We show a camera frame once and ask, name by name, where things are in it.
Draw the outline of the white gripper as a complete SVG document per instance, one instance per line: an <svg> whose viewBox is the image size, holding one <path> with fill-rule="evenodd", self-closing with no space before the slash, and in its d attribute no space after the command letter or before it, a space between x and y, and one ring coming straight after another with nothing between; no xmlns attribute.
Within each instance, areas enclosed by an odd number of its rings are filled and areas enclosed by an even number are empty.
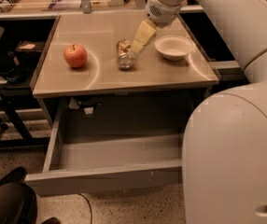
<svg viewBox="0 0 267 224"><path fill-rule="evenodd" d="M156 34L156 25L165 27L172 23L182 8L183 0L148 0L148 20L140 23L131 45L131 53L140 54L148 41Z"/></svg>

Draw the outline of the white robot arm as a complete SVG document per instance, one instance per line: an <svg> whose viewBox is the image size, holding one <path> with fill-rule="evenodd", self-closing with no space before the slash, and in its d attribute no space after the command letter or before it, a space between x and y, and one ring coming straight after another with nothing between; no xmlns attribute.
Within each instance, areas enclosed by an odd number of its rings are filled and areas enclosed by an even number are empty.
<svg viewBox="0 0 267 224"><path fill-rule="evenodd" d="M267 1L198 0L248 82L202 101L182 148L187 224L267 224ZM183 0L148 0L173 21Z"/></svg>

